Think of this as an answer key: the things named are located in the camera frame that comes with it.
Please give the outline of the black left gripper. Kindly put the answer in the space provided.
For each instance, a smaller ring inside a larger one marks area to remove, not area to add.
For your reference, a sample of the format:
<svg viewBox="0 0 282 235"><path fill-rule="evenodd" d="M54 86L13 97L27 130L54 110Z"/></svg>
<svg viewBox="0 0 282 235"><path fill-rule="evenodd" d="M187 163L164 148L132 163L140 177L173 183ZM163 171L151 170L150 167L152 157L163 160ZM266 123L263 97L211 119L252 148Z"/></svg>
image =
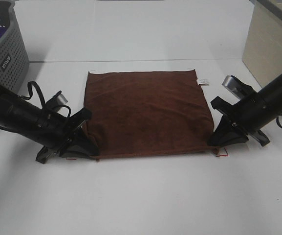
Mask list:
<svg viewBox="0 0 282 235"><path fill-rule="evenodd" d="M92 112L89 109L81 109L70 118L67 118L58 127L45 133L44 146L38 152L35 161L47 162L57 155L75 155L80 158L94 158L99 155L99 148L90 140L82 129L82 125L91 120Z"/></svg>

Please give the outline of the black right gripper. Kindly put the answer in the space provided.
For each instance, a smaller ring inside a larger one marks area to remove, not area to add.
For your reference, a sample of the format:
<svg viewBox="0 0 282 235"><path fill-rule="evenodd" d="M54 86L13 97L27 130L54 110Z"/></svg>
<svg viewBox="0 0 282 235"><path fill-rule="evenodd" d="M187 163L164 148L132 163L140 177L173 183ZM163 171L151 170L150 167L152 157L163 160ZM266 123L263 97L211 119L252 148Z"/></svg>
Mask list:
<svg viewBox="0 0 282 235"><path fill-rule="evenodd" d="M226 147L238 143L246 143L247 135L254 138L262 147L270 143L270 139L260 128L245 126L239 119L239 114L232 104L219 96L211 101L213 109L222 114L214 133L207 140L209 146Z"/></svg>

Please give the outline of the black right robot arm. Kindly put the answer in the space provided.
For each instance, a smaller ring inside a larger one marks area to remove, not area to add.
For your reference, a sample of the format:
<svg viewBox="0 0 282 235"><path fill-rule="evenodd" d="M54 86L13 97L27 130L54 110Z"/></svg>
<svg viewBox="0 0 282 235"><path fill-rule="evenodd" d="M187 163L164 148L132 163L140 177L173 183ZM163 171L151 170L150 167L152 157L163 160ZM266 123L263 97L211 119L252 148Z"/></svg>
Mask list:
<svg viewBox="0 0 282 235"><path fill-rule="evenodd" d="M226 76L222 85L239 101L232 105L218 96L211 101L212 108L222 117L207 144L225 147L245 143L249 136L261 146L269 144L261 128L282 115L282 74L259 92L233 75Z"/></svg>

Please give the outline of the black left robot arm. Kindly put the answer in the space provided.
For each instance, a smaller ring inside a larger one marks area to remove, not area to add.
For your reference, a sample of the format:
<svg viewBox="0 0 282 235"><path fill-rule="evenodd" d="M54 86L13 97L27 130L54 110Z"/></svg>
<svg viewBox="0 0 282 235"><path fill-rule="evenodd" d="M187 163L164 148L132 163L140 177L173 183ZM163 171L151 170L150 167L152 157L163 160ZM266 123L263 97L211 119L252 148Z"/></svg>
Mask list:
<svg viewBox="0 0 282 235"><path fill-rule="evenodd" d="M50 100L44 99L35 81L27 84L28 96L17 95L0 84L0 129L17 133L43 147L36 161L45 164L52 155L93 159L98 147L86 136L82 125L92 113L82 108L75 114L67 106L67 99L58 91Z"/></svg>

